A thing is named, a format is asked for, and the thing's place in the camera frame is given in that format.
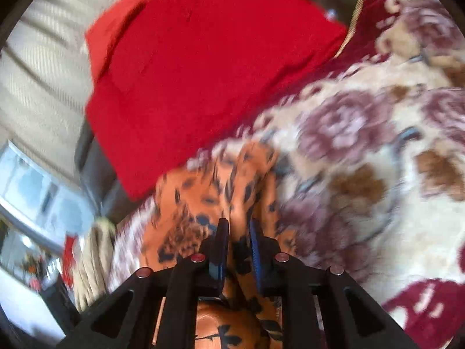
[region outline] window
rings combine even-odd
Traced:
[[[61,252],[67,233],[82,234],[94,222],[80,190],[56,180],[11,142],[0,151],[0,213],[52,252]]]
[[[0,265],[13,277],[35,290],[54,281],[61,270],[57,254],[39,247],[0,217]]]

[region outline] floral pattern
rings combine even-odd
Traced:
[[[237,155],[248,140],[280,151],[271,172],[275,195],[260,209],[234,206],[229,213],[273,214],[266,235],[282,251],[317,268],[342,265],[421,349],[443,349],[464,318],[465,43],[438,0],[365,1],[356,40],[340,56],[204,158]],[[202,153],[189,168],[202,167]],[[221,183],[229,201],[263,201],[248,185],[234,184],[234,192],[231,185]],[[158,255],[170,258],[159,265],[185,255],[176,250],[184,237],[197,242],[212,233],[212,221],[196,214],[195,232],[181,224],[168,233]],[[232,253],[237,274],[250,275],[245,235]],[[246,299],[254,313],[267,306]],[[225,324],[197,342],[247,347],[237,321]],[[260,325],[269,339],[282,337],[274,320]]]
[[[465,152],[465,90],[441,88],[423,96],[425,118]]]
[[[381,201],[386,192],[384,181],[375,178],[369,164],[362,165],[353,174],[335,175],[329,188],[334,192],[331,200],[334,208],[350,208],[355,214],[365,216],[371,214],[371,207]]]
[[[452,159],[435,150],[427,150],[416,157],[418,171],[424,173],[423,192],[427,196],[446,192],[453,200],[465,200],[465,183],[462,173]]]
[[[402,0],[401,19],[432,56],[465,47],[465,38],[439,0]]]
[[[311,160],[356,163],[394,138],[388,94],[341,92],[313,110],[301,125],[299,149]]]
[[[286,230],[294,232],[290,246],[307,266],[341,265],[358,281],[367,276],[370,249],[355,241],[354,229],[341,210],[330,206],[329,196],[309,192],[287,201],[281,208],[277,233],[285,235]]]

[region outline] red object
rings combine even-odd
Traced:
[[[42,290],[42,286],[37,278],[32,278],[29,281],[29,286],[32,290],[37,291],[37,292]]]
[[[94,82],[106,71],[119,37],[147,1],[118,0],[85,33]]]
[[[61,278],[64,284],[69,288],[73,289],[73,266],[76,263],[73,255],[73,246],[78,236],[68,236],[65,238],[65,249],[63,251],[63,258],[61,259]]]
[[[465,273],[465,245],[460,251],[459,256],[460,256],[460,259],[459,259],[460,270],[462,270],[462,273]]]
[[[426,295],[432,289],[430,298]],[[418,304],[426,298],[424,307]],[[465,285],[441,279],[425,279],[408,286],[383,308],[407,312],[405,332],[420,349],[440,349],[455,335],[465,319]]]
[[[137,199],[329,60],[345,33],[309,0],[150,0],[95,84],[87,119]]]

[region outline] maroon fabric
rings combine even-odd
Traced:
[[[283,90],[279,90],[271,100],[276,102],[283,96],[298,93],[307,84],[324,79],[329,74],[335,78],[340,72],[346,71],[352,64],[362,61],[363,57],[376,55],[375,40],[385,30],[384,28],[378,28],[376,23],[389,17],[398,16],[398,13],[391,14],[386,11],[384,8],[385,2],[386,0],[364,0],[353,30],[353,37],[345,45],[343,51],[337,57],[318,67],[314,72],[309,72],[299,81]],[[388,55],[385,55],[378,62],[383,62],[387,58]]]
[[[330,59],[346,29],[308,0],[151,0],[86,109],[128,195]]]
[[[459,254],[460,257],[460,269],[462,270],[462,273],[465,273],[465,245],[462,248],[462,251]]]
[[[416,311],[415,305],[427,288],[433,289],[431,300],[425,309]],[[439,304],[442,313],[438,318],[432,313]],[[465,320],[465,288],[452,281],[427,279],[411,284],[383,307],[388,312],[397,307],[405,309],[406,333],[421,349],[438,349],[456,334]]]

